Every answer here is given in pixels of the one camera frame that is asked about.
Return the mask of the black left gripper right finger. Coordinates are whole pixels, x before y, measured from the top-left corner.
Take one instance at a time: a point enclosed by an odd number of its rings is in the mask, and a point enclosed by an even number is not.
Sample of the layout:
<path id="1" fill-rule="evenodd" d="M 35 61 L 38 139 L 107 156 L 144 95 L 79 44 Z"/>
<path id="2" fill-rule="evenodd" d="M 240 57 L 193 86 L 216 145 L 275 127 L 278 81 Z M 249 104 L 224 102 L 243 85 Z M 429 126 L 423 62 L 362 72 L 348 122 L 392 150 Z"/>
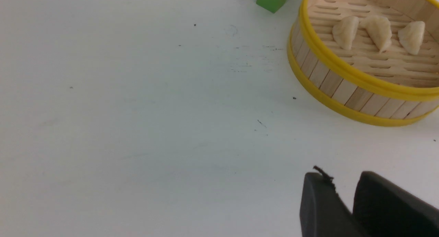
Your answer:
<path id="1" fill-rule="evenodd" d="M 437 237 L 439 211 L 372 171 L 361 173 L 353 217 L 371 237 Z"/>

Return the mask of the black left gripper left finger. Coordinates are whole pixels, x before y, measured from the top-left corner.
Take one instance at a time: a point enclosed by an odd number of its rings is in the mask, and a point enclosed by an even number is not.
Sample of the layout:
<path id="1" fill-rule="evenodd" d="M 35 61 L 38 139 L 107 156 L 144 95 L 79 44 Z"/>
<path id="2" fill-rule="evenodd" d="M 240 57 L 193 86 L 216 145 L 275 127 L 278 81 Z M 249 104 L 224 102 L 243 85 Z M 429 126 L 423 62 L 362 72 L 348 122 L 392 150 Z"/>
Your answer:
<path id="1" fill-rule="evenodd" d="M 339 194 L 333 177 L 320 167 L 306 173 L 300 203 L 303 237 L 363 237 L 364 229 L 353 218 Z"/>

